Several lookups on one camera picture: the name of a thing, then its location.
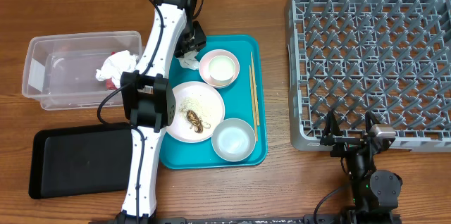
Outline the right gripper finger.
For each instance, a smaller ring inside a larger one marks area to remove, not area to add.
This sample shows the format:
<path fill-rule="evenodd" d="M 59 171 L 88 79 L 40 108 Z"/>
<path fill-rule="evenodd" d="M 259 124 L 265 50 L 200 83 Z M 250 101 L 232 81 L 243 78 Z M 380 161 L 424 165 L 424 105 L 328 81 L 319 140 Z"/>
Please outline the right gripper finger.
<path fill-rule="evenodd" d="M 366 134 L 376 136 L 376 130 L 378 129 L 379 125 L 380 121 L 377 119 L 377 117 L 371 111 L 367 111 L 365 113 Z"/>
<path fill-rule="evenodd" d="M 336 120 L 334 110 L 330 110 L 326 115 L 326 125 L 323 130 L 322 137 L 328 136 L 339 136 L 339 137 L 342 136 L 342 132 Z"/>

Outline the small white napkin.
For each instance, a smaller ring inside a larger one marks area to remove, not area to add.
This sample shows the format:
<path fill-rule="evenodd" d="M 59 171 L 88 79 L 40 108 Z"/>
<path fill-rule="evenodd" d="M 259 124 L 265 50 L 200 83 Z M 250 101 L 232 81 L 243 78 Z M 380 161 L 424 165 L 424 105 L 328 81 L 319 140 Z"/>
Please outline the small white napkin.
<path fill-rule="evenodd" d="M 198 55 L 197 51 L 190 51 L 183 54 L 178 58 L 180 66 L 182 68 L 187 68 L 190 70 L 198 70 L 199 69 L 199 61 L 196 56 Z"/>

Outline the white cup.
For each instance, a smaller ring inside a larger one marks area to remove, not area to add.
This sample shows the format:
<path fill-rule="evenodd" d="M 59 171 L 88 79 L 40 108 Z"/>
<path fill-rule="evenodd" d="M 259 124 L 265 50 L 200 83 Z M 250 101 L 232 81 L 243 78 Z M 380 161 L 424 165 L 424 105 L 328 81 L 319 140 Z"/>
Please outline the white cup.
<path fill-rule="evenodd" d="M 209 75 L 215 85 L 231 83 L 234 74 L 235 63 L 228 56 L 215 56 L 209 62 Z"/>

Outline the large white napkin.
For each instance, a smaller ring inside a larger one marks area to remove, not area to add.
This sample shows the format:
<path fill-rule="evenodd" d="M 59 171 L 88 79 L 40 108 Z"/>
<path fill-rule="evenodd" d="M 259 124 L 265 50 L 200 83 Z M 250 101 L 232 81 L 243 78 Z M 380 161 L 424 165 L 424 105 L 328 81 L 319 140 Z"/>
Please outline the large white napkin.
<path fill-rule="evenodd" d="M 135 70 L 139 56 L 128 50 L 119 51 L 110 55 L 100 69 L 96 69 L 96 79 L 105 81 L 111 79 L 119 82 L 124 72 L 131 73 Z"/>

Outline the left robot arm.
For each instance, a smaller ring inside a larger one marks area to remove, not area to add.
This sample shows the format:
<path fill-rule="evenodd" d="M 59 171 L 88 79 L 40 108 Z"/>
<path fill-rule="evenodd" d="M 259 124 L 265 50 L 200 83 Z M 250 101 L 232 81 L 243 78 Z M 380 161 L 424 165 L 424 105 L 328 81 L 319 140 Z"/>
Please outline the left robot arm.
<path fill-rule="evenodd" d="M 149 0 L 155 8 L 144 53 L 131 73 L 121 75 L 125 117 L 132 135 L 127 196 L 115 223 L 153 223 L 156 175 L 166 128 L 175 118 L 175 96 L 168 74 L 174 58 L 191 64 L 206 46 L 196 20 L 204 0 Z"/>

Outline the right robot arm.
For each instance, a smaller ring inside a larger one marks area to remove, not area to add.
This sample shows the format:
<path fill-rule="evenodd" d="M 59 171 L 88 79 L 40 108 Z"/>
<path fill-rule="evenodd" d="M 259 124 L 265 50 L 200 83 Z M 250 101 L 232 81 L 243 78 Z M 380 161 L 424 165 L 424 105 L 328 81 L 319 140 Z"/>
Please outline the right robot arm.
<path fill-rule="evenodd" d="M 400 223 L 400 217 L 392 210 L 398 207 L 398 197 L 402 188 L 402 178 L 389 170 L 379 170 L 374 156 L 390 148 L 395 141 L 396 131 L 382 124 L 368 111 L 364 118 L 366 131 L 360 138 L 346 137 L 339 128 L 334 111 L 326 116 L 326 126 L 320 144 L 331 146 L 330 156 L 340 159 L 342 169 L 349 182 L 327 194 L 316 205 L 313 221 L 320 223 Z M 334 194 L 350 188 L 352 206 L 345 206 L 339 214 L 320 217 L 321 205 Z"/>

